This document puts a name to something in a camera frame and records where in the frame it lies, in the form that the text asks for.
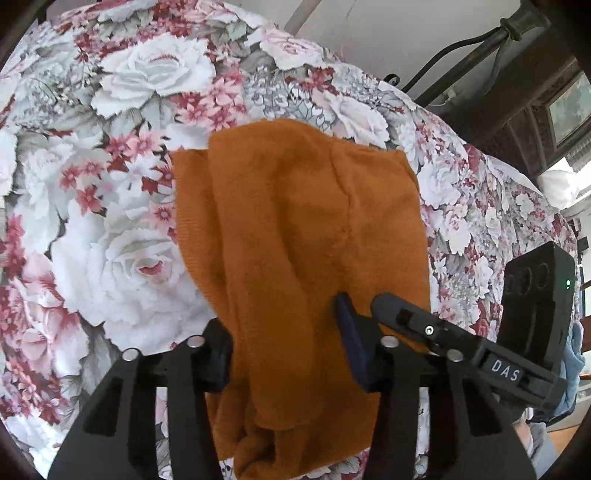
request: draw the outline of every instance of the wooden floor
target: wooden floor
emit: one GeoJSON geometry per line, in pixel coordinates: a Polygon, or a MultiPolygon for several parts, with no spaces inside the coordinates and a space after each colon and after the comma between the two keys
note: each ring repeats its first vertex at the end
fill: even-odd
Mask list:
{"type": "Polygon", "coordinates": [[[566,446],[570,443],[574,436],[574,433],[577,431],[578,428],[579,427],[576,426],[571,427],[569,429],[556,430],[555,432],[549,433],[550,438],[552,439],[552,442],[556,447],[556,451],[558,451],[558,454],[561,454],[563,450],[566,448],[566,446]]]}

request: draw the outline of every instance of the orange towel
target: orange towel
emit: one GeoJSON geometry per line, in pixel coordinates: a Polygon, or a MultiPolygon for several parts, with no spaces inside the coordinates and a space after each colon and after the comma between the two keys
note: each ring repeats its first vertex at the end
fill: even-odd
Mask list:
{"type": "Polygon", "coordinates": [[[369,314],[390,291],[429,308],[404,154],[279,120],[173,162],[184,261],[235,343],[230,383],[208,400],[220,459],[240,479],[283,480],[367,448],[379,398],[353,381],[332,300],[347,291],[369,314]]]}

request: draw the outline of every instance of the black cable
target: black cable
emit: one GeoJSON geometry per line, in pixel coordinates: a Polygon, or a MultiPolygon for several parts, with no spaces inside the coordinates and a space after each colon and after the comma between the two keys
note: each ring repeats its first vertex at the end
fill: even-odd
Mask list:
{"type": "Polygon", "coordinates": [[[396,75],[395,73],[388,73],[384,77],[384,81],[386,83],[389,83],[393,87],[396,87],[396,85],[398,85],[400,83],[400,77],[398,75],[396,75]]]}
{"type": "Polygon", "coordinates": [[[493,86],[495,85],[496,78],[499,76],[499,72],[501,71],[501,59],[505,52],[509,50],[509,46],[512,42],[513,40],[509,35],[509,37],[507,37],[507,39],[504,41],[503,45],[501,45],[501,48],[497,50],[495,55],[495,62],[492,66],[491,76],[482,86],[482,89],[480,90],[480,95],[486,95],[488,92],[492,90],[493,86]]]}
{"type": "Polygon", "coordinates": [[[451,45],[448,45],[444,49],[440,50],[431,60],[427,62],[427,64],[419,70],[419,72],[412,78],[410,82],[408,82],[402,91],[407,93],[411,88],[415,86],[415,84],[423,78],[423,76],[435,65],[439,60],[441,60],[445,55],[448,53],[457,50],[458,48],[467,47],[468,45],[474,45],[476,43],[481,43],[485,41],[487,38],[493,36],[497,31],[499,31],[500,27],[495,27],[492,30],[489,30],[485,34],[479,35],[478,37],[467,38],[466,40],[460,40],[451,45]]]}

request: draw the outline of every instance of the bed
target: bed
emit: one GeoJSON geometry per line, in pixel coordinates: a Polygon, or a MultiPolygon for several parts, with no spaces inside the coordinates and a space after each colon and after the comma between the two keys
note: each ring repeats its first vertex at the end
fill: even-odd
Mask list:
{"type": "MultiPolygon", "coordinates": [[[[476,335],[496,339],[509,260],[547,241],[576,257],[572,230],[526,175],[259,15],[213,0],[105,0],[67,12],[30,29],[0,74],[0,417],[13,458],[46,476],[121,351],[170,349],[215,316],[180,258],[168,153],[275,118],[405,152],[420,185],[431,309],[476,335]],[[121,275],[101,273],[113,269],[121,275]],[[164,302],[158,314],[151,299],[164,302]]],[[[158,465],[169,478],[165,411],[160,392],[158,465]]],[[[424,398],[418,474],[427,423],[424,398]]],[[[367,456],[303,478],[360,478],[367,456]]],[[[220,467],[235,478],[231,459],[220,467]]]]}

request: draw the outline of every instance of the metal bolt head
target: metal bolt head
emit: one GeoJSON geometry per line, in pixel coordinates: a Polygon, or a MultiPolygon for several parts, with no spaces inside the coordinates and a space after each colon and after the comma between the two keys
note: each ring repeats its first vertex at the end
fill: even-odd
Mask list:
{"type": "Polygon", "coordinates": [[[139,357],[139,350],[137,348],[128,348],[123,352],[121,358],[126,362],[132,362],[139,357]]]}
{"type": "Polygon", "coordinates": [[[447,358],[449,358],[452,362],[457,363],[464,360],[464,354],[461,351],[452,348],[451,350],[447,351],[447,358]]]}
{"type": "Polygon", "coordinates": [[[191,348],[200,348],[205,345],[205,338],[201,335],[193,335],[187,340],[187,345],[191,348]]]}
{"type": "Polygon", "coordinates": [[[382,337],[380,342],[386,348],[396,348],[398,345],[400,345],[400,341],[396,337],[393,337],[390,335],[386,335],[386,336],[382,337]]]}

